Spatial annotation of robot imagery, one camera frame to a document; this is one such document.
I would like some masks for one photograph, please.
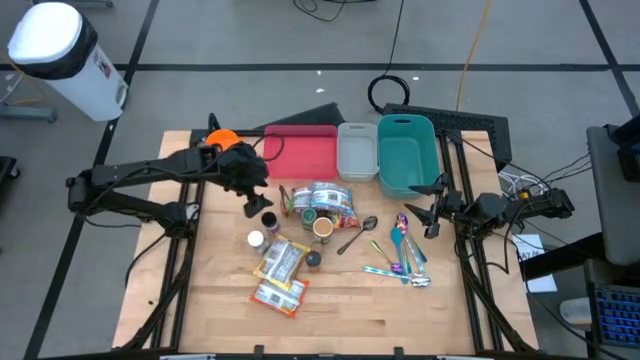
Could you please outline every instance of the paper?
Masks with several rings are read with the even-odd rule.
[[[518,251],[520,252],[520,257],[522,260],[527,260],[534,256],[544,254],[544,250],[542,250],[542,241],[540,240],[540,235],[537,234],[520,234],[514,235],[513,241],[516,243],[518,247]],[[537,278],[534,280],[529,280],[529,291],[532,293],[541,293],[541,292],[557,292],[558,288],[556,287],[556,282],[553,280],[553,275],[543,276],[541,278]]]

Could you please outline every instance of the pink tray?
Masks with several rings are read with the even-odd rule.
[[[332,125],[271,125],[264,131],[264,157],[274,179],[334,179],[337,174],[338,128]]]

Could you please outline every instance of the gray floor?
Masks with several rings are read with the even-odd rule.
[[[149,0],[115,1],[114,9],[80,7],[114,63],[127,64]],[[640,63],[634,0],[591,0],[620,63]],[[1,5],[0,42],[6,43],[29,2]],[[320,3],[323,15],[337,9]],[[384,63],[398,1],[347,5],[325,24],[289,0],[160,0],[141,64]],[[463,63],[483,2],[406,0],[395,61]],[[475,63],[606,64],[577,0],[495,0]],[[459,72],[395,72],[410,82],[415,105],[453,109]],[[0,88],[9,83],[0,73]],[[157,156],[163,131],[203,127],[215,112],[224,126],[251,128],[335,101],[347,121],[375,122],[366,99],[379,71],[138,71],[107,163]],[[640,73],[625,73],[640,94]],[[25,82],[17,97],[37,95]],[[401,101],[393,85],[375,96]],[[56,124],[0,120],[0,154],[15,156],[22,177],[0,208],[0,358],[24,354],[72,221],[64,179],[91,166],[104,124],[94,123],[47,90]],[[606,72],[471,72],[463,110],[510,120],[514,161],[538,174],[586,153],[588,126],[630,118],[614,77]],[[576,205],[564,221],[536,221],[572,241],[599,230],[590,173],[561,184]],[[147,188],[132,189],[145,195]],[[103,222],[121,222],[106,216]],[[136,231],[85,227],[40,356],[105,351],[120,310],[123,276]],[[553,239],[544,238],[554,244]],[[584,293],[580,270],[556,277],[561,291],[539,298],[550,305]],[[542,349],[585,355],[585,347],[533,306]]]

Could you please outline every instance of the wooden tabletop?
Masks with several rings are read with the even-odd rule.
[[[189,131],[165,132],[160,157],[186,148]],[[491,152],[485,132],[463,132],[466,140]],[[246,138],[253,143],[254,139]],[[456,184],[461,184],[455,150],[450,151]],[[465,146],[473,192],[500,193],[494,161]],[[264,190],[276,206],[269,210],[279,215],[278,185],[290,189],[310,181],[269,181]],[[297,278],[308,280],[309,289],[296,318],[289,319],[276,311],[249,301],[259,279],[252,274],[260,256],[247,244],[251,230],[261,230],[260,216],[245,218],[242,205],[246,198],[225,193],[220,187],[205,188],[200,228],[189,284],[180,343],[181,352],[252,353],[262,344],[267,353],[340,353],[391,354],[394,346],[407,354],[473,354],[467,305],[464,297],[460,263],[453,252],[454,231],[441,220],[440,236],[423,238],[424,228],[403,207],[405,201],[386,198],[377,179],[371,183],[345,183],[353,189],[354,205],[360,219],[375,215],[379,222],[372,232],[364,233],[342,256],[336,250],[357,233],[342,229],[334,233],[325,247],[322,269],[307,272],[302,265]],[[149,199],[159,203],[178,199],[180,185],[155,183]],[[410,202],[426,207],[431,197]],[[398,212],[409,216],[409,231],[428,258],[426,272],[431,276],[429,288],[402,285],[397,279],[367,274],[363,265],[386,268],[383,258],[369,244],[375,239],[383,250],[395,258],[389,231]],[[282,234],[290,240],[309,245],[311,233],[302,230],[299,217],[279,216]],[[162,233],[155,223],[140,231],[136,253]],[[143,257],[131,273],[120,313],[113,345],[129,340],[143,324],[160,293],[169,241]],[[484,248],[488,261],[504,262],[503,242],[498,236],[487,239]],[[509,245],[511,274],[489,267],[498,307],[525,341],[537,347],[524,285],[514,249]],[[487,318],[482,303],[478,309],[483,326],[485,348],[491,348]],[[163,345],[168,344],[173,323],[173,307],[168,311]]]

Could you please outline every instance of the trash can lid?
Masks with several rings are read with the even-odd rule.
[[[71,5],[35,5],[16,26],[8,45],[9,57],[22,65],[58,60],[73,48],[81,30],[82,16]]]

